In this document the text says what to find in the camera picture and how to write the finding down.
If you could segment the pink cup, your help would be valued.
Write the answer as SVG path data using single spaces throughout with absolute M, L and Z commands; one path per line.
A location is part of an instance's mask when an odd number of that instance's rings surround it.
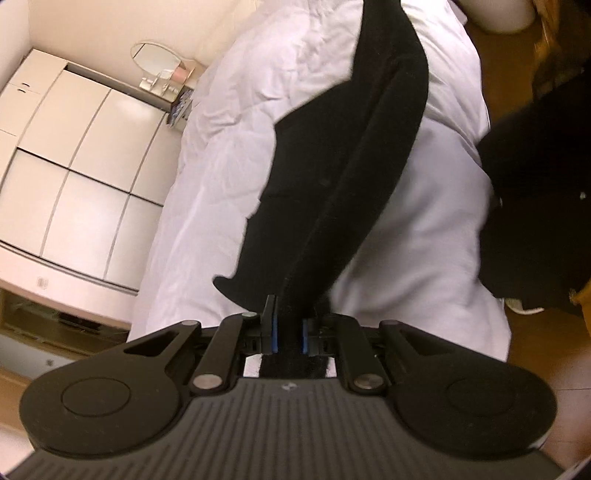
M 184 66 L 179 65 L 172 72 L 170 79 L 175 83 L 183 84 L 188 78 L 189 74 L 190 72 Z

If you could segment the white wardrobe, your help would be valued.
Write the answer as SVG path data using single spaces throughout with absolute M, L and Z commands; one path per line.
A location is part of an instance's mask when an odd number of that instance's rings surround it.
M 1 93 L 1 286 L 128 328 L 180 134 L 168 99 L 32 50 Z

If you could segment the white bedside table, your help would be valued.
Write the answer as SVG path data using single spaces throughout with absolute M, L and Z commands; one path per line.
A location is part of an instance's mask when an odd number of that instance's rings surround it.
M 144 74 L 139 88 L 163 103 L 162 109 L 167 112 L 166 125 L 182 132 L 192 110 L 193 92 L 203 73 L 202 69 L 195 68 L 183 84 Z

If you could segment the white bed duvet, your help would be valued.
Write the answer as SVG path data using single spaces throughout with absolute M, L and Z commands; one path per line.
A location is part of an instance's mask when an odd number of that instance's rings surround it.
M 446 1 L 266 1 L 200 79 L 130 338 L 280 298 L 505 360 L 480 59 Z

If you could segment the oval mirror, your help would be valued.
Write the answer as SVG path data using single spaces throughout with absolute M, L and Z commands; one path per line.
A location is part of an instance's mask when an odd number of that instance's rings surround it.
M 174 71 L 180 64 L 180 57 L 169 48 L 158 43 L 142 41 L 131 47 L 133 62 L 145 73 L 158 76 Z

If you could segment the person's black clothing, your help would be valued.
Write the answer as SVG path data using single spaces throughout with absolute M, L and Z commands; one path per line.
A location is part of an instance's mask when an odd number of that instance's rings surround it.
M 494 200 L 480 233 L 482 283 L 524 308 L 582 313 L 590 280 L 590 75 L 495 125 L 477 146 Z

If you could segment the black knit garment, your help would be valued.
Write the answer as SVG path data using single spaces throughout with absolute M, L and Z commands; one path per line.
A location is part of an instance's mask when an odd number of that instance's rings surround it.
M 269 295 L 279 300 L 280 347 L 263 358 L 263 377 L 325 371 L 325 360 L 304 357 L 304 320 L 328 312 L 329 289 L 385 209 L 428 92 L 426 54 L 401 3 L 367 1 L 351 77 L 276 123 L 270 176 L 238 265 L 213 281 L 252 312 Z

